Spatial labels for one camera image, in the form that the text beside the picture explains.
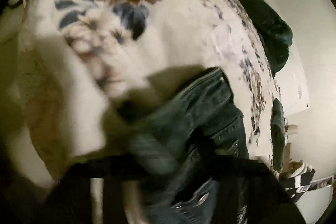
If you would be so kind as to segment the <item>black white jacket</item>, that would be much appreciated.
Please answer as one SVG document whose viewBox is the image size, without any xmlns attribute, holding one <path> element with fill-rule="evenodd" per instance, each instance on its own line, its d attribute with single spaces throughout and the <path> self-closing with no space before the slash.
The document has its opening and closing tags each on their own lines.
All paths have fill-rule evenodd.
<svg viewBox="0 0 336 224">
<path fill-rule="evenodd" d="M 296 203 L 309 190 L 314 174 L 315 170 L 312 169 L 290 178 L 280 178 L 279 182 L 291 200 Z"/>
</svg>

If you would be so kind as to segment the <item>dark blue denim jeans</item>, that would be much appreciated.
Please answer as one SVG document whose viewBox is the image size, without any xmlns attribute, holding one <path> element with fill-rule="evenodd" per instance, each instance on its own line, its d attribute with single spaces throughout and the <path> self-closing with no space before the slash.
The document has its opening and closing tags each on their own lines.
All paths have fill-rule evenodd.
<svg viewBox="0 0 336 224">
<path fill-rule="evenodd" d="M 248 157 L 243 114 L 224 72 L 209 68 L 130 125 L 119 223 L 238 223 Z"/>
</svg>

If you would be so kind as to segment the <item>folded blue jeans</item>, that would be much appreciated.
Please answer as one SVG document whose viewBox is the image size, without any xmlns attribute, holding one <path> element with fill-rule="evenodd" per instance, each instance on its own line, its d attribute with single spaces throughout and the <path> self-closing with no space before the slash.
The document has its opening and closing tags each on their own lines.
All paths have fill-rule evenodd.
<svg viewBox="0 0 336 224">
<path fill-rule="evenodd" d="M 273 168 L 276 172 L 281 173 L 284 165 L 284 151 L 286 145 L 285 117 L 283 106 L 277 98 L 273 100 L 270 130 L 273 145 Z"/>
</svg>

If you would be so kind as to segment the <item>dark green blanket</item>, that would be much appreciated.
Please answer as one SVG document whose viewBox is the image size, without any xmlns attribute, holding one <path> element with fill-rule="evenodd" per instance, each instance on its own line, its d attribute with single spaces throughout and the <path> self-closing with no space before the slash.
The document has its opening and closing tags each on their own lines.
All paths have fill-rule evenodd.
<svg viewBox="0 0 336 224">
<path fill-rule="evenodd" d="M 290 26 L 264 0 L 239 0 L 262 42 L 272 76 L 285 66 L 293 43 Z"/>
</svg>

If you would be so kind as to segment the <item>floral white bed quilt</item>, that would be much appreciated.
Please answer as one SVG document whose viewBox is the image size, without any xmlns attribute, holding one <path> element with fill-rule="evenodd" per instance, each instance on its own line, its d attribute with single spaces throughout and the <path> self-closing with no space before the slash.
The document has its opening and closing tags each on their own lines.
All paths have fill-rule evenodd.
<svg viewBox="0 0 336 224">
<path fill-rule="evenodd" d="M 210 67 L 230 82 L 250 158 L 273 165 L 278 90 L 239 0 L 29 0 L 18 43 L 23 115 L 54 179 L 103 149 L 118 107 L 145 114 Z"/>
</svg>

